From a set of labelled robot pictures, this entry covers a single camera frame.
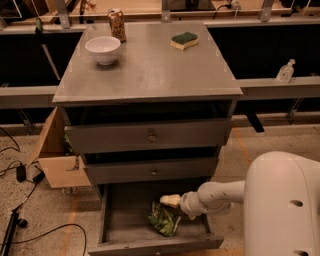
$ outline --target white bottle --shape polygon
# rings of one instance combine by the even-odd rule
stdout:
[[[282,83],[288,83],[293,75],[294,68],[292,67],[296,61],[294,59],[290,59],[287,65],[282,66],[277,75],[277,80]]]

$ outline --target drawer knob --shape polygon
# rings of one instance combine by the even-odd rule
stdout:
[[[148,139],[150,142],[155,142],[157,140],[157,136],[154,134],[149,134]]]
[[[157,171],[156,169],[152,169],[152,170],[151,170],[151,175],[152,175],[152,176],[156,176],[157,173],[158,173],[158,171]]]

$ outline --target yellow sponge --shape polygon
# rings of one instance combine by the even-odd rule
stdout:
[[[198,36],[190,32],[185,32],[171,38],[171,46],[182,51],[190,46],[196,45],[197,43]]]

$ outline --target can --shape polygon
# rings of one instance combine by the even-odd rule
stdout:
[[[124,29],[124,16],[120,9],[110,9],[108,11],[109,23],[113,37],[118,38],[121,42],[127,40]]]

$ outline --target cardboard box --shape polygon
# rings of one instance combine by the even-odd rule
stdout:
[[[52,188],[91,186],[81,157],[65,155],[64,134],[63,118],[55,108],[46,119],[26,167],[38,159]]]

